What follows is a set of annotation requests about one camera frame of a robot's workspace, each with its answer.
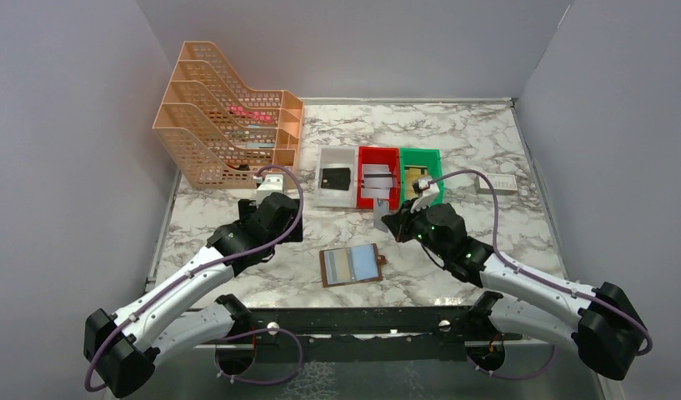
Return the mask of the white VIP credit card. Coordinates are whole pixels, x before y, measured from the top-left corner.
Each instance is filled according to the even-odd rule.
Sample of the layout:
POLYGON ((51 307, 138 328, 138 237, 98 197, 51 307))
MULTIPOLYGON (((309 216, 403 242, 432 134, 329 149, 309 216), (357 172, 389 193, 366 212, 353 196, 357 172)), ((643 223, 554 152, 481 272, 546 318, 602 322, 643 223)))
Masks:
POLYGON ((373 227, 384 233, 388 233, 388 227, 383 222, 382 218, 389 214, 389 203, 387 199, 374 198, 373 199, 373 227))

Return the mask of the brown leather card holder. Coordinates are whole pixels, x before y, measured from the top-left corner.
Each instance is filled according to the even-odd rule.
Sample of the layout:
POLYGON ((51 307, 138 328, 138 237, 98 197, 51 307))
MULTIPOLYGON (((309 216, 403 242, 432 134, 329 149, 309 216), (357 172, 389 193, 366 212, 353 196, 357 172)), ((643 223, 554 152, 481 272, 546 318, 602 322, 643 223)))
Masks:
POLYGON ((376 243, 320 251, 322 285, 331 288, 382 281, 382 267, 387 262, 376 243))

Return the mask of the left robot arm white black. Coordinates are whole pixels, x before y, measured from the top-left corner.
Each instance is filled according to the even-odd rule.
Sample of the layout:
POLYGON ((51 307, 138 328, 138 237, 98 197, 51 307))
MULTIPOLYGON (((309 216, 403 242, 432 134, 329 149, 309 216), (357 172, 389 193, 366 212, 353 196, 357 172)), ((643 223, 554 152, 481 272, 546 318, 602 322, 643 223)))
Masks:
POLYGON ((304 199, 271 192, 236 221, 217 227, 205 244, 162 284, 108 313, 87 317, 84 387, 105 388, 116 398, 136 392, 164 361, 215 339, 252 335, 251 314, 233 295, 194 312, 191 307, 245 269, 269 261, 275 247, 303 239, 304 199))

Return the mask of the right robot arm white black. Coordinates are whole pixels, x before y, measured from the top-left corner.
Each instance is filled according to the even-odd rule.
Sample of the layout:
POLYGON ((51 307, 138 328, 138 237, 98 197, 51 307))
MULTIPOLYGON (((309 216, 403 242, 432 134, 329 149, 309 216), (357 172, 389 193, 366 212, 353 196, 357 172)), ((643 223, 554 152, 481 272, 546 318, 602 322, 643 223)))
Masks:
POLYGON ((617 381, 650 348, 643 320, 621 287, 592 287, 541 272, 470 237, 452 206, 418 209, 415 203, 407 200, 382 223, 397 242, 418 242, 444 271, 484 289, 482 310, 498 332, 573 351, 588 368, 617 381))

